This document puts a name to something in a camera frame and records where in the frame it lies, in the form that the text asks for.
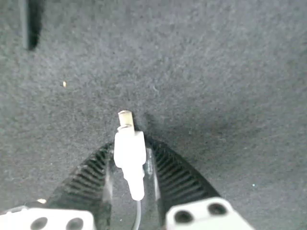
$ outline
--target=white plastic part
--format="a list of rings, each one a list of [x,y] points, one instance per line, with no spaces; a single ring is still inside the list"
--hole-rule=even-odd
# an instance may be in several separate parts
[[[221,205],[224,213],[211,213],[211,205]],[[180,212],[186,212],[185,222],[180,222]],[[230,203],[222,198],[213,197],[183,205],[171,207],[166,214],[166,230],[254,230],[249,223],[236,212]]]
[[[119,112],[120,127],[115,135],[114,162],[123,170],[131,197],[140,201],[144,198],[144,171],[146,148],[144,134],[134,130],[132,112]]]
[[[19,212],[8,212],[4,215],[0,215],[0,229],[96,230],[94,217],[88,211],[46,208],[25,208]]]

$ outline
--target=white plug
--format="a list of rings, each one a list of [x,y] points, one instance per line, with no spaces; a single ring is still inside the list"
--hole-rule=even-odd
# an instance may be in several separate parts
[[[114,161],[121,168],[127,180],[132,199],[144,197],[144,170],[146,147],[144,134],[134,130],[132,112],[123,110],[118,113],[120,127],[115,135]]]

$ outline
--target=white connector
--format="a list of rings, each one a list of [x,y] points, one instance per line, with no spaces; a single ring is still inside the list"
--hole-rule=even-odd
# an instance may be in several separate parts
[[[134,130],[132,112],[118,113],[120,127],[115,135],[114,162],[121,168],[127,180],[132,199],[140,201],[144,197],[144,170],[146,148],[144,134]]]
[[[95,230],[89,211],[30,208],[0,215],[1,230]]]

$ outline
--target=black ribbed pad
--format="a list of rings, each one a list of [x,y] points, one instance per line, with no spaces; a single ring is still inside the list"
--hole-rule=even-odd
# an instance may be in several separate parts
[[[95,151],[65,179],[48,199],[48,208],[79,209],[92,212],[97,229],[108,229],[111,215],[109,162],[113,144]]]
[[[165,143],[147,138],[156,162],[162,223],[174,205],[220,196],[211,184]]]

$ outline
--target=carpet surface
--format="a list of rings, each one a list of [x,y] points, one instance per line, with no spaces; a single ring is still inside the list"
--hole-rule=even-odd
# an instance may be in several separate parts
[[[306,12],[305,0],[48,0],[29,52],[18,1],[0,0],[0,209],[48,197],[129,109],[256,229],[306,230]],[[113,229],[133,222],[127,189],[118,179]]]

